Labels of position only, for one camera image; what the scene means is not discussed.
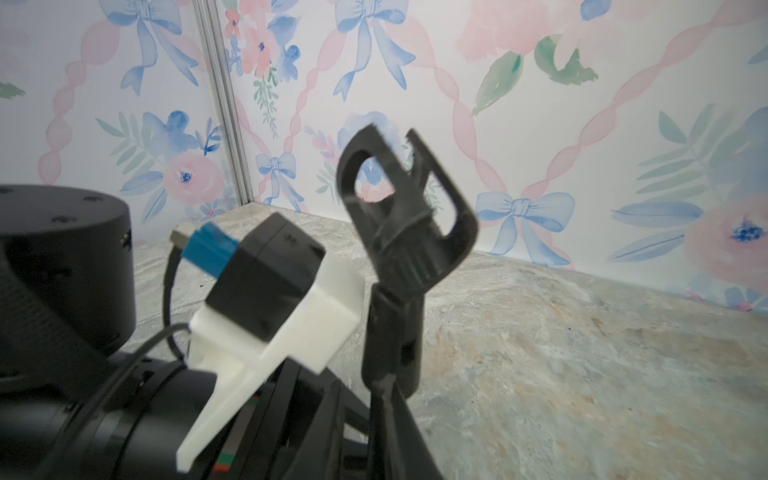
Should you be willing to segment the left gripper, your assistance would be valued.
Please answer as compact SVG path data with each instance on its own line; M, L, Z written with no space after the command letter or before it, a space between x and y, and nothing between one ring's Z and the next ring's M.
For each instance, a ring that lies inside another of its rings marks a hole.
M218 441L207 479L365 479L369 408L330 370L287 360Z

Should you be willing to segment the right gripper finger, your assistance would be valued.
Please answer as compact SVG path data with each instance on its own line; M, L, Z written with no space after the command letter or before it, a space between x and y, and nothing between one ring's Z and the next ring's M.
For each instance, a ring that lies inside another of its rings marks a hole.
M367 479L442 479L394 375L371 390Z

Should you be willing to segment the black microphone stand pole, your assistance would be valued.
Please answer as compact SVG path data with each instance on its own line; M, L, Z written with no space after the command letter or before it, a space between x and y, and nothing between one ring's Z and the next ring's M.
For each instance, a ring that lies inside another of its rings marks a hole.
M479 233L464 196L415 130L405 169L375 125L357 132L338 165L337 190L368 254L371 288L362 379L374 396L394 389L410 397L421 377L425 296L469 255ZM393 192L363 200L355 182L374 159Z

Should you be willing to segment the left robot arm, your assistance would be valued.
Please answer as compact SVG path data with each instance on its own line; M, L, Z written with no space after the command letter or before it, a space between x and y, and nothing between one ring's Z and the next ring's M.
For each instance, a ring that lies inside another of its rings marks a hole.
M129 208L60 186L1 189L1 475L5 479L363 479L344 431L368 409L328 369L363 280L285 217L242 240L178 230L214 285L187 323L134 352Z

